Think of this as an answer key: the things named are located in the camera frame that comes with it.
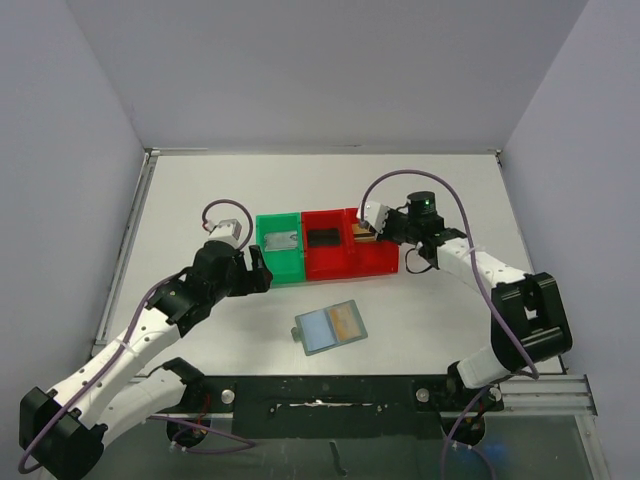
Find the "grey-green card holder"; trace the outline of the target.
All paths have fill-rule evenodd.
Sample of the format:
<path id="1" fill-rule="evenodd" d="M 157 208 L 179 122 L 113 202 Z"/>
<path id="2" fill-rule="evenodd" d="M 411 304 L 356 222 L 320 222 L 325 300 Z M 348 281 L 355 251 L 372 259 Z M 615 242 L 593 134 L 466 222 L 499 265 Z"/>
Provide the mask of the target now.
<path id="1" fill-rule="evenodd" d="M 329 319 L 328 310 L 331 307 L 345 303 L 350 303 L 353 306 L 354 313 L 361 328 L 361 336 L 349 341 L 339 342 L 336 339 L 334 329 Z M 302 345 L 306 356 L 312 356 L 364 340 L 368 337 L 368 332 L 356 302 L 354 300 L 348 300 L 329 307 L 297 315 L 295 317 L 295 325 L 291 328 L 291 337 L 294 342 Z"/>

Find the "gold card from holder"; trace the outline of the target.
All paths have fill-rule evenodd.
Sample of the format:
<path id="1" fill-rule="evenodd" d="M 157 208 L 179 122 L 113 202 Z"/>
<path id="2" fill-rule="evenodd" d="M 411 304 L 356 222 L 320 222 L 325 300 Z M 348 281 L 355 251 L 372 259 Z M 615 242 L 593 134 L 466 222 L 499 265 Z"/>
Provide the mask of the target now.
<path id="1" fill-rule="evenodd" d="M 370 243 L 376 241 L 376 234 L 359 224 L 352 225 L 352 234 L 355 243 Z"/>

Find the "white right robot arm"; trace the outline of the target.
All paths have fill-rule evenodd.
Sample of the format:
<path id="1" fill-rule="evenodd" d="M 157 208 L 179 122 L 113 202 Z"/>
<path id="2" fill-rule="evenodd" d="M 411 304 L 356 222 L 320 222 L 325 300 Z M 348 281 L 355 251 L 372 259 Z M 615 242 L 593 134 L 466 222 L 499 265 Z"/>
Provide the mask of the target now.
<path id="1" fill-rule="evenodd" d="M 446 272 L 479 293 L 491 312 L 487 346 L 450 367 L 448 402 L 469 408 L 481 387 L 568 352 L 573 337 L 557 282 L 546 272 L 511 267 L 472 244 L 467 233 L 445 225 L 435 194 L 414 192 L 406 210 L 367 201 L 356 218 L 378 241 L 407 244 L 430 267 Z"/>

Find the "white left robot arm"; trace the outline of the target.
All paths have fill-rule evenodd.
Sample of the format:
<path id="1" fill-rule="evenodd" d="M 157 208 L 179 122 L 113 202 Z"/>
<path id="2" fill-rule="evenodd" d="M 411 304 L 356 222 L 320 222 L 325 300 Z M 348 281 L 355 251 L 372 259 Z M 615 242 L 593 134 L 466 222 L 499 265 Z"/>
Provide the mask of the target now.
<path id="1" fill-rule="evenodd" d="M 81 479 L 104 450 L 98 416 L 151 359 L 208 318 L 226 297 L 269 290 L 272 274 L 259 246 L 209 240 L 192 265 L 145 294 L 124 332 L 80 371 L 20 402 L 19 444 L 58 479 Z"/>

